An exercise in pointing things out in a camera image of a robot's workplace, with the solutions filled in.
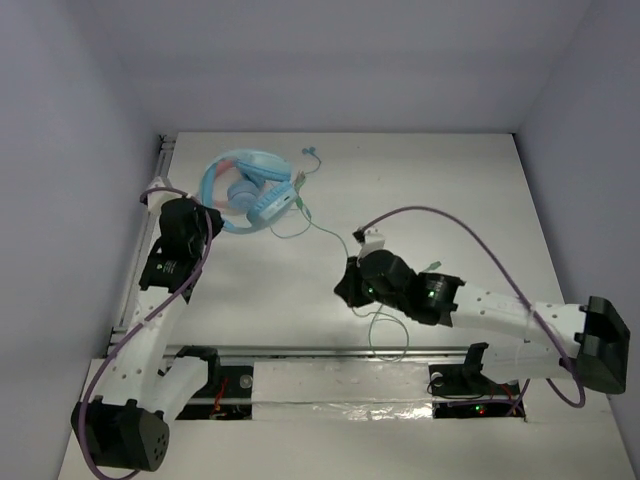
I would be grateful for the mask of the large light blue headphones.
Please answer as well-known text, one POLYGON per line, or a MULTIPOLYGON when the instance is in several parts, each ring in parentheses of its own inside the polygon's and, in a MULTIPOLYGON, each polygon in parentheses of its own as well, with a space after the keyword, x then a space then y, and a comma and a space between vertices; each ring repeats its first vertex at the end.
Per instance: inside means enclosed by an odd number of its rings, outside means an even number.
POLYGON ((223 229, 247 235, 267 229, 280 220, 299 199, 292 166, 283 158, 261 150, 236 149, 217 156, 205 170, 199 200, 205 207, 244 214, 248 226, 224 220, 223 229), (227 188, 224 201, 215 199, 215 182, 235 169, 241 178, 227 188))

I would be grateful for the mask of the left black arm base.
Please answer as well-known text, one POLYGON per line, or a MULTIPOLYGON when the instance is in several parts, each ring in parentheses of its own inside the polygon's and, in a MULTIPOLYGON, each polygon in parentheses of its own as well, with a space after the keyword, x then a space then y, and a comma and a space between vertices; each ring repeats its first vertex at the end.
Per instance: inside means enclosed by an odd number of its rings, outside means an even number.
POLYGON ((251 420, 254 367, 223 360, 212 347, 185 346, 175 358, 207 363, 208 378, 177 416, 178 420, 251 420))

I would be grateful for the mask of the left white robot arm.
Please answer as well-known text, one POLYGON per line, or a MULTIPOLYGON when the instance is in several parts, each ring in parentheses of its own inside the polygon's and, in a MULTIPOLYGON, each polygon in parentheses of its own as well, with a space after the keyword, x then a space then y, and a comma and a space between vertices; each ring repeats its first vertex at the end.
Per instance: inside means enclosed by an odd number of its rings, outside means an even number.
POLYGON ((160 236, 139 279, 136 310, 124 337, 89 380, 71 423, 84 461, 97 479, 106 469, 131 479, 164 461, 170 426, 195 393, 222 382, 215 349, 187 346, 163 365, 174 328, 185 313, 214 238, 220 213, 189 195, 149 202, 160 236))

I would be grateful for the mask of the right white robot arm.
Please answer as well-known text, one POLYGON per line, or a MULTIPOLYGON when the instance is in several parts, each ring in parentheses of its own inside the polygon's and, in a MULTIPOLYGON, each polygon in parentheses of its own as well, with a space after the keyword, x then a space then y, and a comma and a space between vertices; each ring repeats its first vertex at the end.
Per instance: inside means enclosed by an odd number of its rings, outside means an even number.
POLYGON ((350 308, 377 302, 422 325, 477 329, 521 340, 521 345, 505 349, 487 341, 469 346, 461 378, 472 392, 483 393, 496 382, 571 377, 603 394, 626 390, 630 330, 606 298, 526 306, 520 298, 456 276, 416 272, 384 249, 349 258, 334 292, 350 308))

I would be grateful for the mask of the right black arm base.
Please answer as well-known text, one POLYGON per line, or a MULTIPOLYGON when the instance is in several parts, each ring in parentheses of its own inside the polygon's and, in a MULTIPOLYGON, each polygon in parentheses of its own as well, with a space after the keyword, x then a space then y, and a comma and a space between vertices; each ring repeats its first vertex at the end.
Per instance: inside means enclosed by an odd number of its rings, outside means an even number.
POLYGON ((483 375, 488 348, 486 342, 475 343, 461 363, 429 366, 427 392, 435 419, 526 418, 519 383, 496 383, 483 375))

